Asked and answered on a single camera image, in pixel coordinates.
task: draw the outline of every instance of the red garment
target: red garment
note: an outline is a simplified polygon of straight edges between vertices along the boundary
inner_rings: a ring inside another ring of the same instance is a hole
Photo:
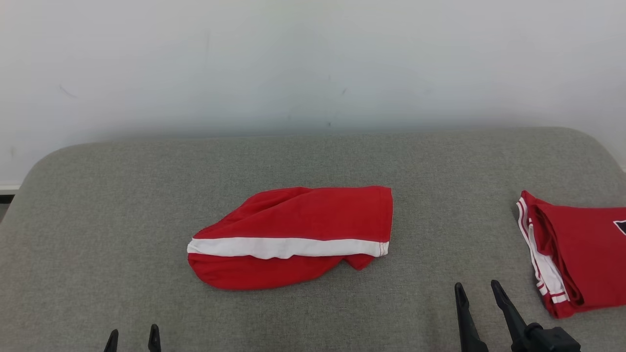
[[[626,304],[626,208],[573,208],[521,193],[518,225],[555,318]]]
[[[315,279],[342,259],[357,270],[388,252],[391,189],[269,190],[246,200],[187,246],[189,264],[221,289],[267,289]]]

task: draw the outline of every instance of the logo patch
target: logo patch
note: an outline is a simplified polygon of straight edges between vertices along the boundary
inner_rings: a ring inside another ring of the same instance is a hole
[[[615,224],[615,226],[617,226],[618,229],[620,229],[620,231],[622,231],[622,233],[624,235],[626,235],[626,220],[624,220],[624,221],[613,221],[613,223]]]

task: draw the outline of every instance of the floor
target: floor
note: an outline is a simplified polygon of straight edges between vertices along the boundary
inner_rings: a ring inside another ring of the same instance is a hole
[[[2,218],[4,217],[4,213],[6,213],[6,210],[9,208],[9,204],[0,204],[0,221],[2,221]]]

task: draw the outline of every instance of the white and red ribbed trim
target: white and red ribbed trim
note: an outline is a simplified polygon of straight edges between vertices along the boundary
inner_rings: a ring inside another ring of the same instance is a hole
[[[553,303],[569,301],[570,298],[565,290],[563,278],[557,266],[552,261],[552,257],[541,254],[537,250],[535,235],[533,233],[533,223],[532,219],[528,216],[528,206],[524,198],[520,198],[517,202],[517,207],[520,211],[518,226],[530,250],[530,260],[535,269],[535,277],[538,281],[537,289],[539,289],[542,296],[549,294]]]
[[[303,238],[229,237],[219,239],[192,239],[187,253],[208,254],[221,257],[253,256],[259,259],[292,256],[328,257],[368,254],[382,257],[389,252],[389,242],[359,239],[334,239],[320,241]]]

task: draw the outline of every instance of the white baseboard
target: white baseboard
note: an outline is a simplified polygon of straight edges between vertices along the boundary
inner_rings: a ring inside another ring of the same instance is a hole
[[[20,185],[8,185],[1,186],[0,185],[0,195],[11,195],[17,193]]]

